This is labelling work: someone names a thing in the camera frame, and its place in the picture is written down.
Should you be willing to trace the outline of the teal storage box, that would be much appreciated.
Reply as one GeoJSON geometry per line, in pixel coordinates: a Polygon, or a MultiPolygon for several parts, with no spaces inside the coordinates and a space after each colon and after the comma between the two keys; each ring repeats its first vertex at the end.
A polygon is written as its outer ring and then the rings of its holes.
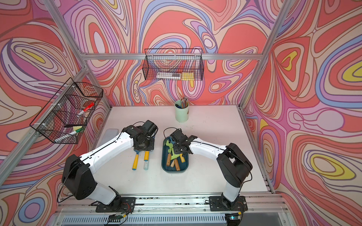
{"type": "Polygon", "coordinates": [[[189,166],[188,154],[176,154],[175,142],[171,137],[166,137],[163,141],[161,167],[168,173],[185,172],[189,166]]]}

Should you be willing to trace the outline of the light blue rake pale handle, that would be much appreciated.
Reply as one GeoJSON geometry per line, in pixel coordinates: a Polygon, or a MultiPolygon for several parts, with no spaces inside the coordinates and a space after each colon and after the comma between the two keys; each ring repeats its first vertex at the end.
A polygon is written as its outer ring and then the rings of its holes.
{"type": "Polygon", "coordinates": [[[149,169],[149,163],[150,163],[150,161],[144,161],[144,167],[143,167],[144,170],[149,169]]]}

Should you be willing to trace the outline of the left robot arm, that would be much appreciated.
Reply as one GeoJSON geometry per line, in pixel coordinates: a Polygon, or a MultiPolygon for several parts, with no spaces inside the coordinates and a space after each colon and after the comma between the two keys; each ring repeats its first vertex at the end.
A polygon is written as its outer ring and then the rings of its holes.
{"type": "Polygon", "coordinates": [[[77,200],[92,199],[104,205],[112,204],[120,198],[119,193],[110,186],[96,181],[94,174],[125,150],[130,148],[137,152],[154,150],[157,132],[158,127],[147,120],[141,126],[130,125],[123,128],[113,139],[88,153],[69,156],[63,170],[62,185],[77,200]]]}

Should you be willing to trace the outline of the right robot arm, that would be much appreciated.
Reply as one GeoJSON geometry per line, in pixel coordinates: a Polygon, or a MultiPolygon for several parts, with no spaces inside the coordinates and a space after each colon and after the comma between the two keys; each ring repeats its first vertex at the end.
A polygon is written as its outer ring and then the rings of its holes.
{"type": "Polygon", "coordinates": [[[234,143],[217,145],[203,141],[197,136],[187,136],[181,129],[176,129],[171,135],[176,154],[196,154],[215,160],[226,180],[225,189],[221,195],[224,206],[233,206],[239,198],[243,185],[252,176],[253,165],[241,149],[234,143]]]}

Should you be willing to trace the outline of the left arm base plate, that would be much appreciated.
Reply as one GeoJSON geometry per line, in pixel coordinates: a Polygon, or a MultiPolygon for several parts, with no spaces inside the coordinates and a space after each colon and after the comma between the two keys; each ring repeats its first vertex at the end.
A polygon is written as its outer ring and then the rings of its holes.
{"type": "Polygon", "coordinates": [[[132,213],[135,208],[136,198],[135,197],[120,197],[117,196],[110,204],[105,205],[101,202],[96,206],[96,212],[126,212],[132,213]]]}

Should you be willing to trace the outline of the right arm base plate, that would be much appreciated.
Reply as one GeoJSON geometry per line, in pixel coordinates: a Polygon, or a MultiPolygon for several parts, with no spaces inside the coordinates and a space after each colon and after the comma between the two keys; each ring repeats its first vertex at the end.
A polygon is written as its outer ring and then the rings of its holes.
{"type": "Polygon", "coordinates": [[[230,202],[227,198],[221,196],[210,196],[207,202],[210,211],[238,211],[245,212],[248,210],[246,198],[238,196],[235,201],[230,202]]]}

